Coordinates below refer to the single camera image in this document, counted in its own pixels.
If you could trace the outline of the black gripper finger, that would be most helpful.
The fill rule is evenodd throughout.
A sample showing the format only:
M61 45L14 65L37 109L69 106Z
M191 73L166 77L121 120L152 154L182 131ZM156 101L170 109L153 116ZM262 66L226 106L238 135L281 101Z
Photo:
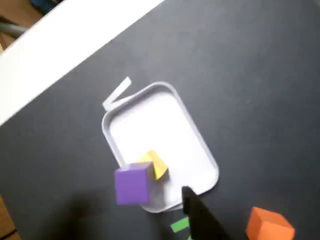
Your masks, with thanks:
M231 240L218 219L189 187L182 187L182 208L193 240Z

